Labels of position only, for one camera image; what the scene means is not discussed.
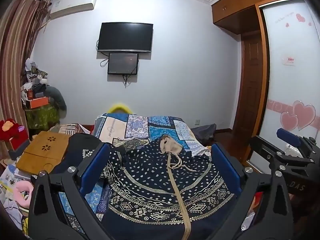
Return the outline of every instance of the black cable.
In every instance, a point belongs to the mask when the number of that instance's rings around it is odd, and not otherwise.
[[[104,54],[102,51],[98,51],[98,42],[99,42],[99,40],[97,40],[97,44],[96,44],[96,50],[97,50],[97,52],[100,52],[102,55],[104,55],[104,56],[107,57],[106,59],[104,59],[104,60],[102,60],[102,61],[100,62],[100,67],[105,67],[105,66],[108,64],[108,62],[109,62],[109,55]]]
[[[132,75],[132,73],[134,72],[134,70],[136,69],[137,72],[138,72],[138,65],[139,65],[139,54],[138,54],[138,62],[137,62],[137,66],[131,71],[131,73],[128,75],[122,75],[122,78],[124,80],[124,85],[127,86],[127,81],[128,81],[128,78]]]

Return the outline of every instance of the sliding wardrobe door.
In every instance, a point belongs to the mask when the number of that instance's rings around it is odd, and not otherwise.
[[[284,128],[320,143],[320,40],[303,0],[287,0],[263,7],[266,21],[270,78],[260,136],[285,150],[276,136]],[[270,172],[268,162],[252,154],[250,162]]]

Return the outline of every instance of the red stuffed toy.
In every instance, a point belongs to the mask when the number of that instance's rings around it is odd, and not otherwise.
[[[0,121],[0,140],[10,141],[10,139],[19,134],[19,125],[13,119]]]

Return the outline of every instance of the door frame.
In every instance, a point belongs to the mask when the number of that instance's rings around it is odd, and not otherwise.
[[[266,111],[266,105],[268,101],[268,90],[269,90],[269,76],[270,76],[270,51],[269,51],[269,40],[268,40],[268,33],[267,33],[267,26],[264,19],[264,15],[262,13],[262,8],[260,6],[276,2],[280,0],[265,0],[255,4],[259,24],[260,24],[260,31],[261,31],[261,39],[262,39],[262,55],[263,55],[263,72],[262,72],[262,89],[261,89],[261,96],[260,96],[260,103],[258,114],[256,118],[256,122],[253,128],[252,137],[258,135],[260,133],[260,129],[263,122],[263,117]],[[245,152],[244,158],[242,160],[242,164],[245,164],[247,160],[251,158],[252,150],[250,146],[247,147]]]
[[[255,35],[255,34],[258,34],[258,33],[260,33],[260,30],[241,34],[241,80],[240,80],[240,89],[239,89],[237,111],[236,111],[235,121],[234,121],[234,124],[233,124],[233,127],[232,127],[232,133],[233,134],[235,134],[235,132],[236,132],[235,127],[237,126],[238,119],[239,119],[240,102],[241,102],[241,99],[242,99],[242,91],[243,91],[243,83],[244,83],[244,41],[243,41],[242,38],[243,37],[252,36],[252,35]]]

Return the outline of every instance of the pink plush toy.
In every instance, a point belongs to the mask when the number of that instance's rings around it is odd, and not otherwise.
[[[27,199],[24,199],[21,195],[21,192],[27,191],[29,192],[29,196]],[[13,198],[18,204],[24,208],[29,208],[31,194],[33,191],[33,185],[27,180],[20,180],[15,183],[15,187],[13,188]]]

